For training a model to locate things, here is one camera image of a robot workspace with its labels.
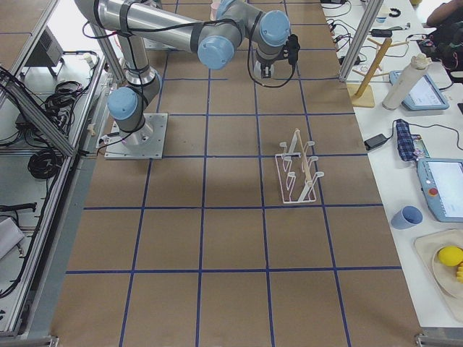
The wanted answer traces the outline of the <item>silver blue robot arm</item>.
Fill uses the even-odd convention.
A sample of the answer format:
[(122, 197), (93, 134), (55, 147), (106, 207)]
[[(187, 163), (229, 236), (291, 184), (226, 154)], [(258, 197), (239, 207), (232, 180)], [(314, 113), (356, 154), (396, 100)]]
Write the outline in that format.
[(257, 46), (256, 76), (270, 78), (275, 61), (294, 66), (300, 45), (290, 32), (287, 15), (264, 12), (243, 1), (220, 1), (211, 21), (194, 20), (142, 1), (77, 1), (86, 20), (116, 34), (125, 59), (128, 85), (109, 96), (109, 112), (126, 147), (149, 142), (154, 128), (144, 110), (157, 96), (162, 81), (150, 65), (146, 39), (195, 54), (212, 70), (223, 69), (244, 39)]

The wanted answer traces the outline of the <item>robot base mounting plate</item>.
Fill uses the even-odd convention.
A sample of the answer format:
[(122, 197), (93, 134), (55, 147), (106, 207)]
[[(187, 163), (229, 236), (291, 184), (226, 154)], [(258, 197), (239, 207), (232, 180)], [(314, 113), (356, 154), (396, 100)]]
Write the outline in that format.
[(145, 124), (137, 132), (125, 138), (128, 134), (119, 133), (119, 127), (113, 122), (114, 137), (105, 141), (104, 157), (109, 160), (143, 160), (162, 159), (166, 136), (167, 113), (145, 113)]

